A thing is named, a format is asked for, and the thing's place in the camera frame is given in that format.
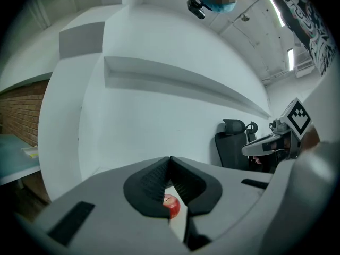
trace white table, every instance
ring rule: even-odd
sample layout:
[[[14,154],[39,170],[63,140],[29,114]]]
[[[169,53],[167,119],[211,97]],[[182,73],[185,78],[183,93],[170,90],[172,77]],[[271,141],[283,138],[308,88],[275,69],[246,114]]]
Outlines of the white table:
[[[0,185],[40,171],[39,158],[28,157],[21,148],[30,147],[15,135],[0,134]]]

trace black camera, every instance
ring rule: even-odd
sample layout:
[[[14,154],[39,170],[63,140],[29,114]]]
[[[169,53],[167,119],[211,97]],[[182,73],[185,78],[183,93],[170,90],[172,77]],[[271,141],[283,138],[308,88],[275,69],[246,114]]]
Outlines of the black camera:
[[[200,19],[204,19],[205,14],[203,7],[200,3],[198,3],[196,0],[188,0],[187,2],[188,10],[191,11],[193,14],[196,15],[196,17]]]

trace red apple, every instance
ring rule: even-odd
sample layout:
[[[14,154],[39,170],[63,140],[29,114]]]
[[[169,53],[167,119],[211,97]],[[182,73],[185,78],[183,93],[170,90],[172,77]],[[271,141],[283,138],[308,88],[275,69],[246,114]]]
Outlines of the red apple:
[[[164,195],[163,206],[170,210],[170,219],[176,217],[181,209],[180,201],[171,194]]]

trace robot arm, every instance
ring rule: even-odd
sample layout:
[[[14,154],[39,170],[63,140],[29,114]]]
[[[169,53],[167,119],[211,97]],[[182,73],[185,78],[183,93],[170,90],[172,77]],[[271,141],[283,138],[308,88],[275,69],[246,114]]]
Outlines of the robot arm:
[[[245,156],[266,156],[276,154],[279,161],[298,156],[301,140],[311,125],[311,118],[295,98],[280,118],[269,125],[272,134],[250,142],[242,147]]]

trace air conditioner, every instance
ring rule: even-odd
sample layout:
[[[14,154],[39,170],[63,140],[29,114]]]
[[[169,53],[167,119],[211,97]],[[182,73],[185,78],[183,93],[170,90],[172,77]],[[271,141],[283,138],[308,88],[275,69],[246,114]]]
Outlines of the air conditioner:
[[[295,76],[297,78],[303,77],[305,75],[310,74],[315,68],[314,62],[312,59],[305,61],[299,65],[297,65],[294,69]]]

